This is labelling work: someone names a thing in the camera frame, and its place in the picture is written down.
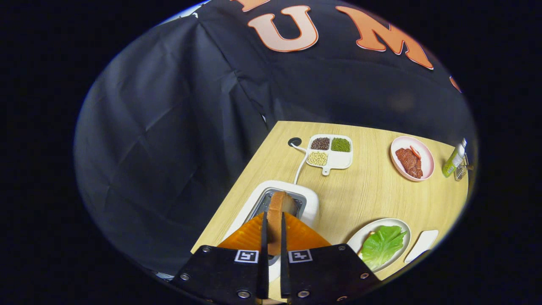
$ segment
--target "screw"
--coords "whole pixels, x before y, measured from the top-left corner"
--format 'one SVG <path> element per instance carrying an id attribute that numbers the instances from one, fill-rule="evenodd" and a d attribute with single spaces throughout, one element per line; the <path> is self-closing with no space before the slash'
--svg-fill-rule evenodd
<path id="1" fill-rule="evenodd" d="M 302 290 L 298 293 L 298 297 L 307 297 L 309 294 L 311 293 L 308 292 L 307 290 Z"/>
<path id="2" fill-rule="evenodd" d="M 241 290 L 237 293 L 237 295 L 241 298 L 249 298 L 250 297 L 250 293 L 248 291 L 245 291 L 245 290 Z"/>

